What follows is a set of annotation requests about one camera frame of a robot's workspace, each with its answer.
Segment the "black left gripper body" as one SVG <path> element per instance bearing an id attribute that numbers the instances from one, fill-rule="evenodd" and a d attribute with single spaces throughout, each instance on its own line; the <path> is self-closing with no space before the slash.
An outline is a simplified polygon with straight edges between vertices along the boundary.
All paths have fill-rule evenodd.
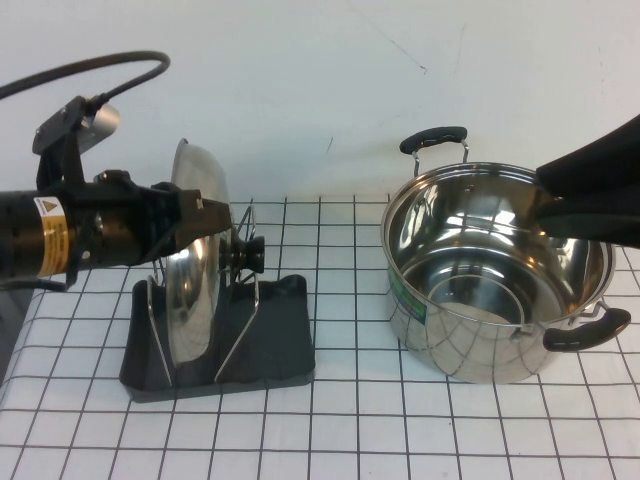
<path id="1" fill-rule="evenodd" d="M 139 186 L 128 172 L 108 170 L 74 181 L 74 266 L 135 266 L 178 251 L 179 188 Z"/>

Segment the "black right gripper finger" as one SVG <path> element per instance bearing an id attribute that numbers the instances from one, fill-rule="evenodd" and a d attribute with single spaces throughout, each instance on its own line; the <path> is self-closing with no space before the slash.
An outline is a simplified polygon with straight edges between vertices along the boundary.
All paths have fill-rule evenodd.
<path id="1" fill-rule="evenodd" d="M 639 181 L 639 116 L 588 145 L 536 169 L 551 195 L 572 197 Z"/>
<path id="2" fill-rule="evenodd" d="M 536 222 L 549 237 L 639 244 L 639 198 L 556 200 L 536 211 Z"/>

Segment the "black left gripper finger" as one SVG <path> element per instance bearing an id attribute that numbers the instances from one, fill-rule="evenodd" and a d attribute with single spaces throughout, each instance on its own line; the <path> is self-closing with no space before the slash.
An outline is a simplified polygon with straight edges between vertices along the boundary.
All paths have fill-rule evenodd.
<path id="1" fill-rule="evenodd" d="M 231 209 L 228 203 L 200 199 L 199 226 L 205 232 L 224 232 L 233 227 Z"/>
<path id="2" fill-rule="evenodd" d="M 202 235 L 201 220 L 203 203 L 199 190 L 177 190 L 176 202 L 178 218 L 174 229 L 175 235 Z"/>

